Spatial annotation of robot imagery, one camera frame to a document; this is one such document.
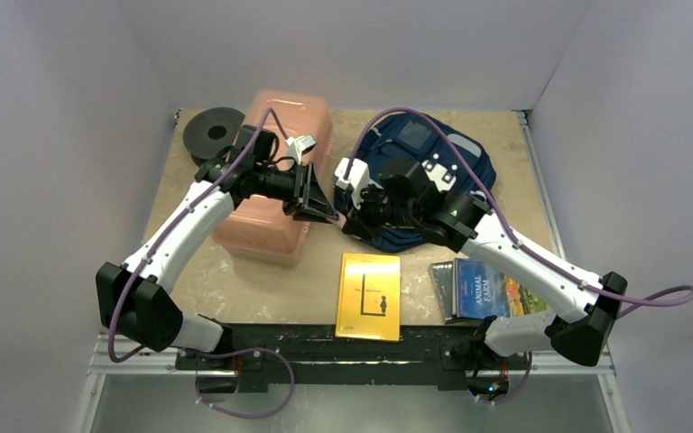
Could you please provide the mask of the navy blue student backpack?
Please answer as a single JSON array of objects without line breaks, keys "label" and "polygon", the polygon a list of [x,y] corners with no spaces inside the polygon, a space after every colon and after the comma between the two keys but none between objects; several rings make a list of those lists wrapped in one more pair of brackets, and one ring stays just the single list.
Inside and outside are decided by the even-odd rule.
[{"label": "navy blue student backpack", "polygon": [[[452,192],[484,194],[497,179],[481,143],[427,114],[386,111],[383,120],[364,129],[347,158],[364,161],[369,167],[368,185],[377,186],[379,170],[395,157],[420,162],[442,192],[442,203]],[[344,217],[352,217],[354,207],[350,203],[342,204],[335,193],[334,200]],[[430,221],[431,215],[424,219],[431,224],[431,230],[424,235],[413,229],[394,228],[377,239],[357,239],[384,253],[404,252],[423,244],[448,245],[448,236]]]}]

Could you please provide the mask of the pink pen toy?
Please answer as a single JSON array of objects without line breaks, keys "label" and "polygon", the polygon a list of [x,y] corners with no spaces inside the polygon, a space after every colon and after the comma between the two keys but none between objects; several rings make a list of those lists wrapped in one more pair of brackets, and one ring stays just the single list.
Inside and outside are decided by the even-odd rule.
[{"label": "pink pen toy", "polygon": [[343,216],[340,216],[337,219],[332,219],[331,224],[334,226],[337,226],[339,228],[342,228],[346,223],[346,219]]}]

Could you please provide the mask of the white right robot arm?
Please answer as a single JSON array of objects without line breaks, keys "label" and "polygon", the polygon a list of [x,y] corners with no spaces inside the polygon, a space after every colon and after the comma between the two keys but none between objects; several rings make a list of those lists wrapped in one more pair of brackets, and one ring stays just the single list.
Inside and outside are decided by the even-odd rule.
[{"label": "white right robot arm", "polygon": [[564,261],[503,224],[482,194],[435,179],[411,158],[389,160],[379,178],[372,182],[360,160],[339,162],[334,188],[346,196],[344,233],[376,240],[390,228],[413,229],[429,244],[503,272],[547,304],[540,313],[485,319],[470,344],[477,364],[554,350],[575,364],[597,365],[620,312],[625,278]]}]

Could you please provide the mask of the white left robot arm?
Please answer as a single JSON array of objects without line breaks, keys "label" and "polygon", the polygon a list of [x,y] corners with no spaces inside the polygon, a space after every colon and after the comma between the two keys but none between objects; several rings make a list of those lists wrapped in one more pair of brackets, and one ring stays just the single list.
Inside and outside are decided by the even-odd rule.
[{"label": "white left robot arm", "polygon": [[189,315],[171,297],[177,279],[208,235],[244,200],[278,200],[295,221],[339,219],[319,185],[313,163],[273,165],[275,133],[245,124],[233,144],[204,162],[186,197],[155,234],[121,264],[104,263],[95,281],[102,325],[156,352],[174,347],[198,352],[209,368],[230,363],[233,345],[212,318]]}]

